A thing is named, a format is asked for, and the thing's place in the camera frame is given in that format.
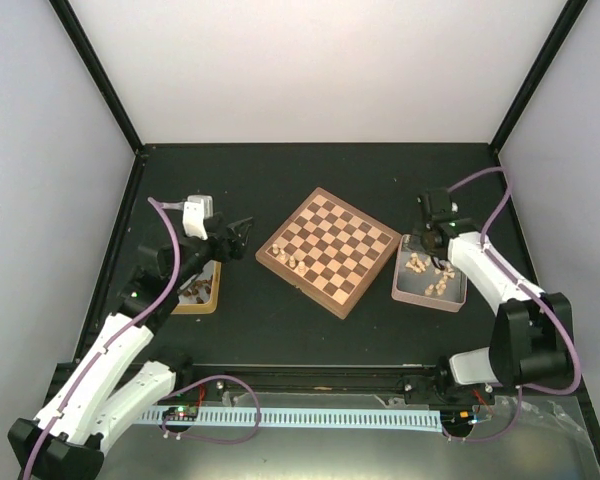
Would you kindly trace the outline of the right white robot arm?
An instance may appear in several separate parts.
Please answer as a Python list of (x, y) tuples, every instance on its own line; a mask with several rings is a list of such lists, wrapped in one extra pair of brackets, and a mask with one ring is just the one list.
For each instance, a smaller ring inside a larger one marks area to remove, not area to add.
[(572, 306), (519, 273), (491, 243), (486, 229), (462, 217), (447, 188), (418, 197), (424, 230), (420, 245), (432, 261), (463, 273), (495, 315), (488, 346), (443, 360), (437, 396), (456, 403), (471, 385), (527, 387), (551, 394), (575, 392), (582, 380), (572, 338)]

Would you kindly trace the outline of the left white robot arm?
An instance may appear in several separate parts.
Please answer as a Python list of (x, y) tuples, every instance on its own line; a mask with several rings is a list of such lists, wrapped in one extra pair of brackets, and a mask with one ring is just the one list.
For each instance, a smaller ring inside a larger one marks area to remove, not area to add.
[(31, 419), (17, 419), (8, 440), (23, 479), (94, 479), (108, 451), (151, 405), (182, 399), (204, 380), (194, 380), (190, 357), (163, 350), (128, 381), (122, 379), (179, 303), (184, 285), (212, 261), (245, 254), (253, 221), (226, 223), (216, 213), (201, 233), (176, 229), (158, 212), (169, 239), (138, 248), (138, 265), (121, 290), (99, 336), (53, 398)]

